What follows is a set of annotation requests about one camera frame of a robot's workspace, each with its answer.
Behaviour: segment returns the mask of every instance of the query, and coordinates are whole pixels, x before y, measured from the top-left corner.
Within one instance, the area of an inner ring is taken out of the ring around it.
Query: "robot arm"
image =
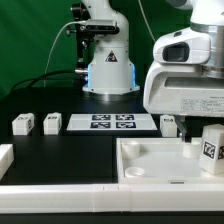
[[[135,84],[135,67],[128,55],[128,20],[112,9],[109,0],[82,0],[82,3],[91,20],[81,28],[84,32],[96,34],[94,57],[88,65],[84,94],[102,100],[117,100],[137,94],[139,86]]]
[[[171,6],[179,9],[192,9],[194,0],[166,0]]]

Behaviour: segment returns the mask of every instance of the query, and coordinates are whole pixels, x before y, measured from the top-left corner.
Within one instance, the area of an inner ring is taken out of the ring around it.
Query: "black label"
[[[132,128],[136,128],[136,124],[135,124],[135,122],[116,122],[116,128],[132,129]]]
[[[214,159],[215,157],[215,150],[216,150],[216,146],[209,143],[209,142],[205,142],[204,144],[204,150],[203,150],[203,154],[210,157],[211,159]]]
[[[92,116],[93,121],[109,121],[110,120],[110,115],[93,115]]]
[[[111,51],[110,54],[108,55],[106,62],[117,62],[117,58],[113,51]]]
[[[173,122],[173,119],[172,118],[171,119],[166,118],[166,119],[164,119],[164,121],[165,122]]]
[[[18,121],[25,121],[27,120],[29,117],[18,117]]]
[[[92,122],[91,129],[109,129],[110,122]]]
[[[134,115],[116,115],[116,120],[118,121],[133,121],[134,119]]]
[[[32,122],[31,120],[28,120],[28,128],[31,129],[31,127],[32,127]]]
[[[58,117],[48,117],[48,120],[56,120]]]
[[[220,149],[219,149],[218,159],[224,159],[224,146],[221,146]]]

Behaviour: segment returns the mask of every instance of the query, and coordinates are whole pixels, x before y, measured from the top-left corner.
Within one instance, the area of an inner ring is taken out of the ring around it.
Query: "white block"
[[[200,167],[212,175],[224,173],[224,126],[205,126],[202,135]]]
[[[177,125],[174,116],[160,116],[160,130],[163,137],[177,137]]]
[[[48,114],[44,120],[44,134],[58,135],[62,126],[62,117],[60,113]]]
[[[0,180],[14,160],[13,146],[0,145]]]
[[[34,115],[31,113],[20,114],[12,122],[13,135],[28,135],[34,127]]]

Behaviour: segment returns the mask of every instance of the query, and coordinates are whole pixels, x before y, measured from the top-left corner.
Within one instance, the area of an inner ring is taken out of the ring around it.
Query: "green screen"
[[[0,3],[0,98],[24,79],[45,71],[54,38],[67,22],[78,0],[7,0]],[[153,41],[144,23],[137,0],[111,0],[112,8],[124,14],[130,24],[130,59],[136,65],[137,83],[144,85],[153,61]],[[189,26],[189,11],[177,10],[165,0],[142,0],[156,39]],[[48,71],[71,69],[76,65],[75,35],[60,37]],[[65,85],[62,81],[51,85]]]

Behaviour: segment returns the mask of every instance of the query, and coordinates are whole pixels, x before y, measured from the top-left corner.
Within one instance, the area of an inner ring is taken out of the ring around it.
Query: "black cable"
[[[14,91],[14,89],[17,87],[17,86],[19,86],[19,85],[21,85],[21,84],[23,84],[23,83],[25,83],[25,82],[30,82],[30,81],[32,81],[32,82],[35,82],[35,83],[37,83],[37,82],[39,82],[39,81],[60,81],[60,80],[81,80],[80,78],[62,78],[62,79],[59,79],[59,78],[51,78],[51,79],[49,79],[49,78],[33,78],[33,79],[25,79],[25,80],[23,80],[23,81],[21,81],[21,82],[18,82],[18,83],[16,83],[12,88],[11,88],[11,90],[10,90],[10,93],[12,93],[13,91]]]
[[[49,76],[53,76],[53,75],[58,75],[58,74],[75,74],[75,71],[74,70],[59,70],[59,71],[53,71],[53,72],[48,72],[48,73],[45,73],[41,76],[39,76],[38,79],[40,78],[46,78],[46,77],[49,77]],[[37,83],[39,80],[33,80],[33,82],[31,82],[27,87],[30,88],[32,87],[35,83]]]

